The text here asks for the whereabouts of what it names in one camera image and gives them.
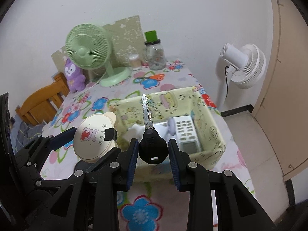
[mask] green fan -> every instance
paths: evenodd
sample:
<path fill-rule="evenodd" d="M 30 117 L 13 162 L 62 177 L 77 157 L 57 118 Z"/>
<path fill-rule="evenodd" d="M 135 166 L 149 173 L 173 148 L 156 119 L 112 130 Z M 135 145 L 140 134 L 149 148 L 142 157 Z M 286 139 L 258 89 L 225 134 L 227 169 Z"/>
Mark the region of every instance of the green fan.
<path fill-rule="evenodd" d="M 67 35 L 65 43 L 69 58 L 80 68 L 96 70 L 105 67 L 101 78 L 103 87 L 110 87 L 125 80 L 131 73 L 128 67 L 113 68 L 110 62 L 112 42 L 102 27 L 92 24 L 75 26 Z"/>

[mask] door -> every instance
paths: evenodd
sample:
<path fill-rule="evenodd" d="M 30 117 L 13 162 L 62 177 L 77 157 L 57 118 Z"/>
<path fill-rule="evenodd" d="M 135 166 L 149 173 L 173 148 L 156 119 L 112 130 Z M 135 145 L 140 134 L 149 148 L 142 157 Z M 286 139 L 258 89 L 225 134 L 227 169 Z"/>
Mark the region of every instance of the door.
<path fill-rule="evenodd" d="M 288 180 L 308 167 L 308 26 L 291 0 L 278 3 L 278 57 L 256 120 Z"/>

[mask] door frame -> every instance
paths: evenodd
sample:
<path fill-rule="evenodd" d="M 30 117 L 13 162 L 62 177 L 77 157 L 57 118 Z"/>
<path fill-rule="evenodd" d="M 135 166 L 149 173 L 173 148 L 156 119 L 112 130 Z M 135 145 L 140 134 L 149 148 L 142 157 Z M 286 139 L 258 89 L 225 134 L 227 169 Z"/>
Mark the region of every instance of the door frame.
<path fill-rule="evenodd" d="M 281 20 L 280 20 L 280 9 L 279 9 L 279 2 L 278 0 L 271 0 L 272 1 L 272 10 L 273 10 L 273 41 L 272 41 L 272 49 L 270 58 L 268 61 L 267 72 L 265 75 L 265 79 L 258 96 L 257 102 L 254 106 L 254 109 L 251 113 L 252 117 L 256 117 L 260 107 L 262 106 L 263 100 L 266 96 L 270 83 L 272 81 L 272 77 L 274 74 L 274 70 L 276 67 L 277 57 L 278 57 L 278 50 L 279 50 L 279 43 L 280 43 L 280 27 L 281 27 Z"/>

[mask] black jar lid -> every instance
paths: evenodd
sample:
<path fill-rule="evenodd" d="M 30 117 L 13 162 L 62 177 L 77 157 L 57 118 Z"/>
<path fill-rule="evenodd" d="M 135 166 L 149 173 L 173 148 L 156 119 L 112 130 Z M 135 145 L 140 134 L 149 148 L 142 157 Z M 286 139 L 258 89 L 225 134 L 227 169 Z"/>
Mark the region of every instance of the black jar lid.
<path fill-rule="evenodd" d="M 161 43 L 161 41 L 160 41 L 160 39 L 157 39 L 157 41 L 151 41 L 151 42 L 145 41 L 144 45 L 151 46 L 151 45 L 155 45 L 155 44 L 159 44 L 159 43 Z"/>

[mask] floral tablecloth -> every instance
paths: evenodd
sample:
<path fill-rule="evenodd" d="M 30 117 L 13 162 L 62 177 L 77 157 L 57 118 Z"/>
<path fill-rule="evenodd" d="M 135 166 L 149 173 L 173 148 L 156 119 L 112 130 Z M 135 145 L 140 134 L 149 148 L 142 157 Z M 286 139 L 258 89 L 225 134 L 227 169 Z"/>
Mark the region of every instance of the floral tablecloth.
<path fill-rule="evenodd" d="M 158 81 L 151 76 L 164 74 Z M 209 107 L 220 132 L 227 144 L 226 151 L 212 171 L 222 172 L 230 169 L 241 182 L 255 195 L 254 187 L 239 148 L 232 134 L 207 95 L 205 89 L 181 61 L 167 62 L 166 68 L 151 71 L 145 64 L 142 69 L 133 71 L 125 81 L 112 86 L 101 87 L 89 83 L 84 91 L 69 93 L 54 119 L 44 127 L 43 136 L 58 135 L 70 127 L 78 127 L 81 122 L 94 113 L 105 113 L 108 106 L 116 100 L 159 91 L 195 86 Z M 57 151 L 52 151 L 41 170 L 45 180 L 67 179 L 79 161 L 73 150 L 73 143 L 67 143 Z M 158 231 L 186 230 L 189 193 L 177 191 L 172 180 L 133 183 L 129 192 L 118 192 L 118 211 L 120 230 Z M 215 196 L 213 198 L 214 226 L 217 225 Z"/>

